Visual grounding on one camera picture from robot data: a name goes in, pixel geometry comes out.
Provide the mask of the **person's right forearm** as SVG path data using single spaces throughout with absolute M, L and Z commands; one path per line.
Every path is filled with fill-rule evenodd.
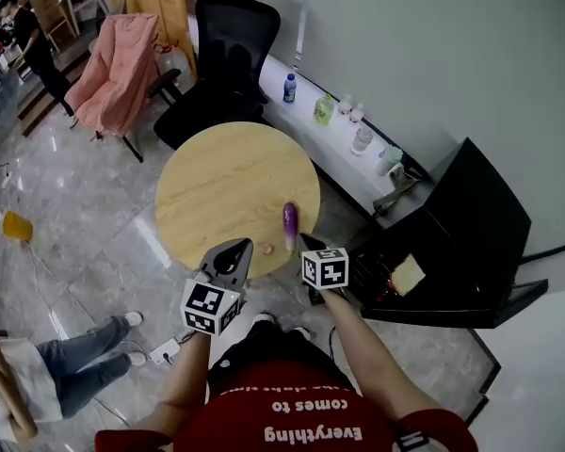
M 321 296 L 365 399 L 393 421 L 414 412 L 441 408 L 410 380 L 389 349 L 347 300 L 329 290 L 323 290 Z

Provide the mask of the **pink cloth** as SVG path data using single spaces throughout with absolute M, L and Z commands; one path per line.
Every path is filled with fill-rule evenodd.
M 158 16 L 144 13 L 105 18 L 86 68 L 65 96 L 86 126 L 121 137 L 131 129 L 157 78 L 153 38 L 158 22 Z

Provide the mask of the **wooden board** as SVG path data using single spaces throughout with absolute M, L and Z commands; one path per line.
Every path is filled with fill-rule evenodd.
M 111 0 L 116 7 L 121 0 Z M 186 0 L 124 0 L 127 13 L 147 13 L 158 17 L 156 42 L 180 48 L 186 55 L 191 73 L 197 78 L 194 48 L 186 12 Z

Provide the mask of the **black mini fridge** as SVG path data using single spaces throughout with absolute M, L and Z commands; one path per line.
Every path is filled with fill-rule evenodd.
M 494 329 L 546 293 L 518 284 L 531 220 L 486 156 L 465 139 L 428 175 L 391 172 L 373 203 L 373 232 L 351 245 L 348 290 L 365 318 L 442 328 Z M 426 274 L 405 297 L 383 280 L 412 254 Z

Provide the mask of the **yellow bread item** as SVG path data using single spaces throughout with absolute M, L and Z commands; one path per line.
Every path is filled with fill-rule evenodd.
M 391 274 L 391 284 L 399 296 L 405 297 L 413 288 L 426 277 L 423 269 L 418 265 L 412 254 L 399 264 Z

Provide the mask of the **large clear water jug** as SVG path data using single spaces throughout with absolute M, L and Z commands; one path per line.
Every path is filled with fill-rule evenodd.
M 174 84 L 181 91 L 186 91 L 194 84 L 194 76 L 188 58 L 180 48 L 157 45 L 154 54 L 160 74 L 170 70 L 178 70 L 180 72 L 174 78 Z

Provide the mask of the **person's left forearm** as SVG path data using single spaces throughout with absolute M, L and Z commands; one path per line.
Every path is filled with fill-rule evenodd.
M 131 430 L 153 431 L 173 439 L 203 407 L 206 399 L 211 336 L 193 334 L 181 345 L 153 410 Z

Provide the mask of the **white power strip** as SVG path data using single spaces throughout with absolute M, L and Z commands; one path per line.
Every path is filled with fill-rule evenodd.
M 173 359 L 178 354 L 180 345 L 175 338 L 170 338 L 162 345 L 156 347 L 149 353 L 149 358 L 155 364 L 173 364 Z

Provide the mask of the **person's black shorts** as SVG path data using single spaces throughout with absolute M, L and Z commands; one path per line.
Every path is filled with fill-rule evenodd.
M 348 377 L 317 345 L 289 335 L 280 326 L 251 327 L 208 372 L 212 395 L 235 386 L 330 385 L 355 390 Z

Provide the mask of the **purple eggplant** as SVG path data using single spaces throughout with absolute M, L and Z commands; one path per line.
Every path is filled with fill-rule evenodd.
M 287 202 L 282 209 L 282 227 L 284 244 L 287 252 L 292 255 L 296 251 L 299 234 L 299 213 L 292 202 Z

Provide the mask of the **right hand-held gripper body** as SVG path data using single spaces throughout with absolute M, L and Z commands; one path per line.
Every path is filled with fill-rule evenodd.
M 348 285 L 349 257 L 344 248 L 307 250 L 301 254 L 301 279 L 313 306 L 323 304 L 322 290 L 341 290 Z

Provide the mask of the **round wooden table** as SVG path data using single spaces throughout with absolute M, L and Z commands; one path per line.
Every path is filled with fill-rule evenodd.
M 249 278 L 264 276 L 290 258 L 283 206 L 299 212 L 299 231 L 311 233 L 320 185 L 306 152 L 287 134 L 255 122 L 219 124 L 199 132 L 171 156 L 154 198 L 158 238 L 169 256 L 189 268 L 205 253 L 236 238 L 254 245 Z M 263 255 L 260 242 L 275 247 Z

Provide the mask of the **clear plastic bottle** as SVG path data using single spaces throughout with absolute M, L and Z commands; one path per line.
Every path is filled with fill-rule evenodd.
M 373 132 L 366 126 L 361 126 L 352 141 L 350 150 L 356 155 L 361 155 L 373 139 Z

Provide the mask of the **person's red shirt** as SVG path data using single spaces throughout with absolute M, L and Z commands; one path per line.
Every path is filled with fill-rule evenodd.
M 154 431 L 103 430 L 96 452 L 400 452 L 413 433 L 443 452 L 477 452 L 453 412 L 414 412 L 394 421 L 340 381 L 300 363 L 253 365 L 226 381 L 174 438 Z

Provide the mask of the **green liquid bottle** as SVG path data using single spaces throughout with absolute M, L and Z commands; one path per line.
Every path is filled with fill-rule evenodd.
M 315 121 L 320 125 L 328 125 L 334 109 L 334 99 L 329 94 L 325 94 L 315 102 L 313 113 Z

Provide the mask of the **black office chair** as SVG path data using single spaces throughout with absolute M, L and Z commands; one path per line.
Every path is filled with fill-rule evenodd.
M 153 126 L 173 150 L 199 132 L 226 122 L 262 122 L 265 94 L 259 79 L 281 25 L 279 12 L 257 0 L 197 0 L 198 80 L 186 92 L 168 70 L 149 86 L 169 105 Z

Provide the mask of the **pale green cup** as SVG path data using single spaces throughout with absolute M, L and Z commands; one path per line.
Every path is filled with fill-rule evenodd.
M 396 146 L 387 146 L 379 153 L 379 161 L 375 167 L 375 173 L 379 176 L 386 175 L 394 166 L 399 164 L 403 157 L 403 151 Z

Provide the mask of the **white low ledge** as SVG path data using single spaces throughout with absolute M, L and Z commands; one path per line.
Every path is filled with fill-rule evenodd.
M 266 58 L 259 80 L 268 98 L 264 118 L 294 139 L 364 212 L 373 214 L 373 202 L 395 190 L 390 174 L 381 176 L 376 172 L 379 154 L 393 142 L 375 134 L 362 154 L 353 153 L 350 148 L 358 124 L 338 111 L 332 113 L 326 125 L 313 116 L 316 101 L 325 95 L 322 89 L 298 74 L 295 101 L 289 104 L 283 100 L 283 83 L 291 72 L 275 57 Z

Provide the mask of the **wooden step platform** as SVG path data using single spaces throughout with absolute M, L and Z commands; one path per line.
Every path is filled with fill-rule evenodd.
M 22 136 L 28 137 L 56 105 L 56 99 L 48 93 L 42 82 L 36 84 L 17 106 Z

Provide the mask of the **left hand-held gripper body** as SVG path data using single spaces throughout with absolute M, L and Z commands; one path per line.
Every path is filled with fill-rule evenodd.
M 221 244 L 206 252 L 193 277 L 186 280 L 180 306 L 187 328 L 213 336 L 223 334 L 240 314 L 248 278 L 217 273 L 215 257 Z

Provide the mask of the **yellow dustpan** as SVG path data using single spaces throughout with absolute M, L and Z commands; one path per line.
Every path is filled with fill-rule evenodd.
M 33 224 L 15 212 L 7 211 L 2 222 L 2 232 L 6 237 L 29 241 L 33 236 Z

